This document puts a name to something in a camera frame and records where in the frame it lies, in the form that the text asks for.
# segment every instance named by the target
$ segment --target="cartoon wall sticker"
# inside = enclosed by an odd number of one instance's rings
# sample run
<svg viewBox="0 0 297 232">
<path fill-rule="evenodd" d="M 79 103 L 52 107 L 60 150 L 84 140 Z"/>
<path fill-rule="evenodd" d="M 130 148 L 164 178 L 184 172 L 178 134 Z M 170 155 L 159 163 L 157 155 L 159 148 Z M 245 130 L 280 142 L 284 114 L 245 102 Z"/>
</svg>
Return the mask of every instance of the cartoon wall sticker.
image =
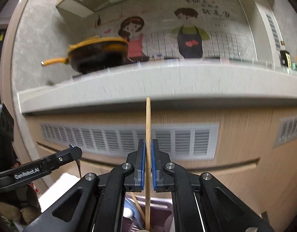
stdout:
<svg viewBox="0 0 297 232">
<path fill-rule="evenodd" d="M 182 26 L 171 31 L 177 38 L 178 49 L 184 58 L 202 58 L 202 41 L 209 40 L 208 34 L 192 23 L 198 12 L 192 8 L 179 8 L 174 14 L 182 22 Z"/>
<path fill-rule="evenodd" d="M 109 34 L 112 31 L 112 29 L 107 29 L 106 31 L 104 31 L 104 34 Z"/>
<path fill-rule="evenodd" d="M 143 33 L 141 32 L 143 27 L 144 20 L 141 17 L 134 16 L 125 19 L 118 31 L 118 34 L 128 41 L 127 57 L 131 63 L 149 60 L 149 57 L 143 53 Z"/>
</svg>

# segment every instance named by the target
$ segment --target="cartoon boy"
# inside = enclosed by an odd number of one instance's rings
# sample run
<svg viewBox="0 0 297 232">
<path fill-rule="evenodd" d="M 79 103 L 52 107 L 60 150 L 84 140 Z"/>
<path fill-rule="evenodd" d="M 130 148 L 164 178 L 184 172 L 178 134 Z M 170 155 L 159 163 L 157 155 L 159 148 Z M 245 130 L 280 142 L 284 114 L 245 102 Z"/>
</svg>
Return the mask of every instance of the cartoon boy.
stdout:
<svg viewBox="0 0 297 232">
<path fill-rule="evenodd" d="M 202 58 L 202 40 L 209 40 L 208 34 L 192 24 L 192 19 L 198 17 L 198 12 L 192 8 L 179 8 L 174 14 L 182 22 L 181 27 L 171 31 L 177 37 L 178 49 L 184 58 Z"/>
</svg>

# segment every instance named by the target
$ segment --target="wooden skewer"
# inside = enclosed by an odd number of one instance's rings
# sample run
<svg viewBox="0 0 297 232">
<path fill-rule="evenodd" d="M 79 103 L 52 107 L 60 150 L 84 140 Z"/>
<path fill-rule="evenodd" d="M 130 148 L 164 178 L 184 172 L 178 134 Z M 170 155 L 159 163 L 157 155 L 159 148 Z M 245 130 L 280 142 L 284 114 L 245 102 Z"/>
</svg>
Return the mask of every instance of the wooden skewer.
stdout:
<svg viewBox="0 0 297 232">
<path fill-rule="evenodd" d="M 151 99 L 146 98 L 146 161 L 145 161 L 145 229 L 150 229 L 151 216 Z"/>
<path fill-rule="evenodd" d="M 138 202 L 138 200 L 137 200 L 137 197 L 134 195 L 133 192 L 130 192 L 130 195 L 131 195 L 132 199 L 134 200 L 134 203 L 135 203 L 135 205 L 137 206 L 137 209 L 138 209 L 138 211 L 140 212 L 140 214 L 141 214 L 143 220 L 145 221 L 145 214 L 144 214 L 142 208 L 140 207 L 140 204 L 139 204 L 139 202 Z"/>
</svg>

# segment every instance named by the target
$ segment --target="white vent grille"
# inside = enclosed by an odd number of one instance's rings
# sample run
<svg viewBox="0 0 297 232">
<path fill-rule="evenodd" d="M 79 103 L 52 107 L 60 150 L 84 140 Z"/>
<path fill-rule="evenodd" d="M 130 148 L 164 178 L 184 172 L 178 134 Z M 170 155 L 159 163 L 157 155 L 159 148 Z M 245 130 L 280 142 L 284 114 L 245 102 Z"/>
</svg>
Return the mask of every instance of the white vent grille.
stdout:
<svg viewBox="0 0 297 232">
<path fill-rule="evenodd" d="M 135 151 L 145 138 L 144 125 L 99 126 L 41 123 L 44 140 L 68 147 L 78 146 L 85 152 L 126 156 Z M 171 159 L 213 159 L 218 123 L 152 125 L 152 138 Z"/>
<path fill-rule="evenodd" d="M 274 37 L 276 49 L 279 50 L 280 49 L 280 44 L 279 44 L 277 31 L 275 29 L 275 25 L 273 23 L 273 20 L 272 20 L 271 16 L 266 14 L 266 17 L 267 17 L 267 20 L 269 21 L 269 24 L 270 24 L 270 27 L 271 27 L 271 30 L 272 30 L 272 34 L 273 34 L 273 37 Z"/>
<path fill-rule="evenodd" d="M 281 119 L 274 147 L 295 139 L 297 139 L 297 117 Z"/>
</svg>

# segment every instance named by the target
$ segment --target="red heart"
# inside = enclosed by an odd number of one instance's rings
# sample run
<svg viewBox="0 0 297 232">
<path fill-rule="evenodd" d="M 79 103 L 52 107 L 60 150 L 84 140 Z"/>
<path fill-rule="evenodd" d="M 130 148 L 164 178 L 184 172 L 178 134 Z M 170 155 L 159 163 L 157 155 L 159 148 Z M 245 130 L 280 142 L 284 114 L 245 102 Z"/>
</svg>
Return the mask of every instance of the red heart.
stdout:
<svg viewBox="0 0 297 232">
<path fill-rule="evenodd" d="M 187 47 L 192 47 L 193 46 L 192 41 L 186 42 L 185 44 L 186 44 Z"/>
<path fill-rule="evenodd" d="M 196 41 L 196 40 L 192 40 L 191 42 L 192 42 L 193 45 L 198 45 L 199 44 L 198 41 Z"/>
</svg>

